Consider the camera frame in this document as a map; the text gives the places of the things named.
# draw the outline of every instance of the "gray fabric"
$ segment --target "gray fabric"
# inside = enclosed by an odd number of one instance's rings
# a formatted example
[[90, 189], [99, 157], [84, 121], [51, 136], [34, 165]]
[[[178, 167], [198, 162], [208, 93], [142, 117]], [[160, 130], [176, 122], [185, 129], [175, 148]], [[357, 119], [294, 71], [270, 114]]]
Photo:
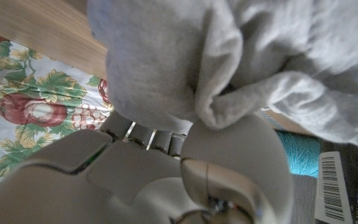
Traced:
[[109, 50], [109, 97], [129, 119], [186, 133], [268, 106], [358, 145], [357, 1], [92, 0], [88, 18]]

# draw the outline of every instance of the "barcode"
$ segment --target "barcode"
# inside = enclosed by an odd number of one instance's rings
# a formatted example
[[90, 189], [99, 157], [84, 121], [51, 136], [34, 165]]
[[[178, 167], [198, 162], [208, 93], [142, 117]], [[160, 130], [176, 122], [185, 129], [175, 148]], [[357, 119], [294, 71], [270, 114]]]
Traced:
[[352, 223], [341, 155], [337, 151], [319, 156], [314, 217], [329, 224]]
[[324, 157], [321, 160], [323, 179], [324, 212], [327, 217], [345, 221], [341, 202], [338, 176], [334, 157]]

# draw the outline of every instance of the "wooden surface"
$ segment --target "wooden surface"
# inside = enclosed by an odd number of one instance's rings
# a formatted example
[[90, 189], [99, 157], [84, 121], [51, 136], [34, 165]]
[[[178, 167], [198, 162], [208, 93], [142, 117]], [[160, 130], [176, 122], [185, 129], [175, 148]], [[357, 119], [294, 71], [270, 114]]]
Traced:
[[0, 0], [0, 36], [105, 78], [107, 50], [85, 12], [86, 0]]
[[302, 128], [299, 124], [296, 124], [295, 122], [289, 120], [288, 118], [284, 117], [281, 114], [274, 113], [272, 110], [264, 111], [267, 115], [269, 115], [272, 119], [274, 119], [278, 124], [283, 126], [287, 131], [293, 132], [293, 133], [300, 133], [305, 135], [312, 136], [310, 132]]

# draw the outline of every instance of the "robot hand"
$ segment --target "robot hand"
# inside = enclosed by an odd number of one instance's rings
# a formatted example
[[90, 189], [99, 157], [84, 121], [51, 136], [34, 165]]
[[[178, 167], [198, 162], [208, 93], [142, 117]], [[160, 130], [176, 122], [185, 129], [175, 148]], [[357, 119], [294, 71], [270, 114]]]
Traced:
[[285, 153], [256, 116], [195, 123], [186, 139], [157, 131], [148, 150], [153, 130], [125, 138], [131, 124], [113, 113], [26, 159], [0, 185], [0, 223], [289, 222]]

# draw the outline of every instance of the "floral tablecloth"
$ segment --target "floral tablecloth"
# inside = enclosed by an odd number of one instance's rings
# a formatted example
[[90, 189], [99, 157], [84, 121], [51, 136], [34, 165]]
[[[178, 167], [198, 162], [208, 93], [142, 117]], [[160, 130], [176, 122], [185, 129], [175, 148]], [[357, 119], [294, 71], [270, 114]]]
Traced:
[[105, 80], [0, 38], [0, 181], [51, 142], [98, 128], [112, 109]]

